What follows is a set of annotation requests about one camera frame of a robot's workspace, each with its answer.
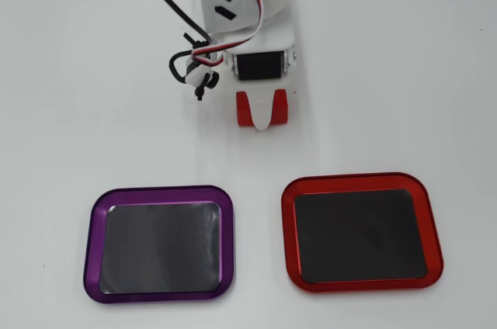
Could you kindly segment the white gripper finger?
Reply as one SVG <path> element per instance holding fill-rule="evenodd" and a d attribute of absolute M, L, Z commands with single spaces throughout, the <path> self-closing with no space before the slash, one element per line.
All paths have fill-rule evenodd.
<path fill-rule="evenodd" d="M 266 130 L 270 125 L 275 91 L 273 86 L 265 83 L 252 85 L 246 89 L 252 122 L 259 131 Z"/>

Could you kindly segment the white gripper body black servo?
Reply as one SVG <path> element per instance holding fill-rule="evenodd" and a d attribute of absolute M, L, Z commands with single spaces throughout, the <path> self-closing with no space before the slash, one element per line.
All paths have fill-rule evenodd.
<path fill-rule="evenodd" d="M 296 34 L 290 7 L 267 19 L 249 41 L 224 52 L 224 64 L 240 82 L 278 81 L 295 64 Z"/>

